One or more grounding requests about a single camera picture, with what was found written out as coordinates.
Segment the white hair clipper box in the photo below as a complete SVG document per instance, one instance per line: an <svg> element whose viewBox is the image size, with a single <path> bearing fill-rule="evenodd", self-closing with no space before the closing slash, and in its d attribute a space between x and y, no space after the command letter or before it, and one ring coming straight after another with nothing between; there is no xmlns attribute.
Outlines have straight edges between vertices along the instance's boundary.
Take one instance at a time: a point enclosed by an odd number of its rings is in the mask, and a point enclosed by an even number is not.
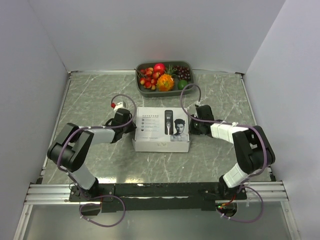
<svg viewBox="0 0 320 240"><path fill-rule="evenodd" d="M187 114L179 107L138 107L132 143L136 152L187 153Z"/></svg>

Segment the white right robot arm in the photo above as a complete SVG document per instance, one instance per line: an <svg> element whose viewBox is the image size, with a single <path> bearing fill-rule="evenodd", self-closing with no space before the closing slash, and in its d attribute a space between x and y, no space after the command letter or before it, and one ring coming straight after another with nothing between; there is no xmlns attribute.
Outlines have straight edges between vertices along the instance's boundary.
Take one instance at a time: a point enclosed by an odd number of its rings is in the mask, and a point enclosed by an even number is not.
<svg viewBox="0 0 320 240"><path fill-rule="evenodd" d="M275 153L261 126L215 120L209 105L196 105L190 118L191 135L206 135L233 144L236 164L218 181L217 195L223 199L236 195L242 184L275 162Z"/></svg>

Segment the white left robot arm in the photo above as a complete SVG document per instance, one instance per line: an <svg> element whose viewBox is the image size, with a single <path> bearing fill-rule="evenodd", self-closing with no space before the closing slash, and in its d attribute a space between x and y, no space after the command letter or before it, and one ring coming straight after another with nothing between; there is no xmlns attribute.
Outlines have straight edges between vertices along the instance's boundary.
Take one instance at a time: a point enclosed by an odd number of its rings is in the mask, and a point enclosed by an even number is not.
<svg viewBox="0 0 320 240"><path fill-rule="evenodd" d="M85 160L90 146L114 144L124 134L133 132L136 125L133 115L123 107L115 111L114 117L102 126L80 127L67 123L50 145L48 159L65 172L76 184L82 197L87 201L95 200L101 193L98 179L89 171Z"/></svg>

